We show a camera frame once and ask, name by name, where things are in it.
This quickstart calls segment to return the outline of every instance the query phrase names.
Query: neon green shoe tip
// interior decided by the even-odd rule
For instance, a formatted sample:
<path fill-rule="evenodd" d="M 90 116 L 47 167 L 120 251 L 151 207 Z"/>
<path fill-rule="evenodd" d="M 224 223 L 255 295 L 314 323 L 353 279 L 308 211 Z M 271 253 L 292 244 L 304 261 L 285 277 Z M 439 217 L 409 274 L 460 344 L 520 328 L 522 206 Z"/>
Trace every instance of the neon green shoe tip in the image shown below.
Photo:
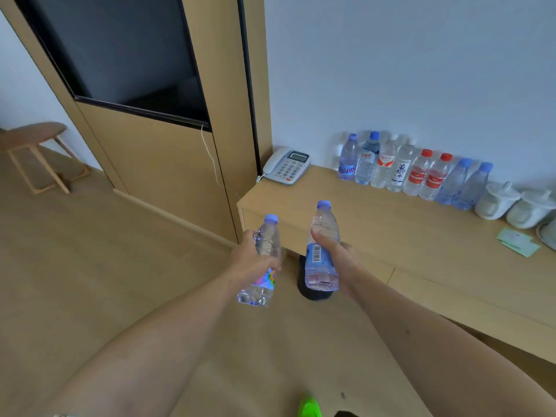
<path fill-rule="evenodd" d="M 323 417 L 320 413 L 319 404 L 311 396 L 303 399 L 299 403 L 299 411 L 297 412 L 297 417 Z"/>

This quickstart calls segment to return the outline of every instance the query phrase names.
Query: wooden desk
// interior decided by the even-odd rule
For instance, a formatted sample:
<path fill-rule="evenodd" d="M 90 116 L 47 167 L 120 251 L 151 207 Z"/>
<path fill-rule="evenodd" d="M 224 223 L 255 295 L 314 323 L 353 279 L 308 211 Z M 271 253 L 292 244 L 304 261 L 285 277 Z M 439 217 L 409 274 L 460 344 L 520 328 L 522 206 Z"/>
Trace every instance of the wooden desk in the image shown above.
<path fill-rule="evenodd" d="M 312 166 L 293 186 L 269 180 L 239 202 L 242 225 L 280 218 L 282 246 L 305 254 L 318 200 L 332 203 L 342 240 L 369 270 L 413 301 L 463 325 L 556 363 L 556 252 L 526 259 L 496 239 L 505 221 L 419 197 L 340 181 Z"/>

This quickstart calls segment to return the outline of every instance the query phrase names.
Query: hand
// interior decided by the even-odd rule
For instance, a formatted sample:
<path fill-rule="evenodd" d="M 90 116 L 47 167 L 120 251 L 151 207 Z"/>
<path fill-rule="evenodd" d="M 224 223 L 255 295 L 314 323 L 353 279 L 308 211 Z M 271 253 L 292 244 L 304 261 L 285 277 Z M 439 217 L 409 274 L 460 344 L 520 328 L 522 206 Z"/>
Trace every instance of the hand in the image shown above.
<path fill-rule="evenodd" d="M 254 235 L 255 232 L 252 230 L 244 232 L 243 241 L 233 249 L 230 265 L 225 272 L 241 286 L 252 284 L 263 276 L 268 268 L 276 271 L 281 269 L 280 258 L 257 253 Z"/>
<path fill-rule="evenodd" d="M 367 273 L 365 267 L 359 262 L 353 247 L 344 242 L 337 242 L 311 230 L 311 235 L 319 245 L 328 250 L 332 257 L 334 267 L 340 277 L 340 291 L 352 297 L 350 292 L 352 280 L 362 273 Z"/>

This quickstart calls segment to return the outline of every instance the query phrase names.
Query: white cable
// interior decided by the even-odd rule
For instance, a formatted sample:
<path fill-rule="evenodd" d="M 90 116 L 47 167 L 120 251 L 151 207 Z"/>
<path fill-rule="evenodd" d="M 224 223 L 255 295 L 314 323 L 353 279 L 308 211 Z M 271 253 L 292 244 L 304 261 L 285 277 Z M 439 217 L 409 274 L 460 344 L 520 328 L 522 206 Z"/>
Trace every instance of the white cable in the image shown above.
<path fill-rule="evenodd" d="M 205 136 L 203 136 L 203 126 L 201 125 L 201 139 L 203 139 L 203 143 L 205 144 L 205 149 L 207 150 L 207 154 L 210 157 L 210 159 L 212 160 L 212 167 L 214 168 L 214 178 L 216 179 L 216 184 L 220 185 L 218 182 L 218 174 L 216 173 L 216 164 L 214 163 L 214 158 L 212 158 L 212 155 L 210 154 L 209 151 L 209 147 L 207 146 L 207 143 L 205 142 Z"/>

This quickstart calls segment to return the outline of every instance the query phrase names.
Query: barcode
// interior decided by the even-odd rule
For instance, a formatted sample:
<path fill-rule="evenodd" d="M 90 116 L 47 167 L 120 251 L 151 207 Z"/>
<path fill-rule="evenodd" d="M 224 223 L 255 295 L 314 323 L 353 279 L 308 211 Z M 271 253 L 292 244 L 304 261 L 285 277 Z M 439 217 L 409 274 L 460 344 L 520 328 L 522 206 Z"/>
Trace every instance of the barcode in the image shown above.
<path fill-rule="evenodd" d="M 313 246 L 313 262 L 320 262 L 320 245 Z"/>

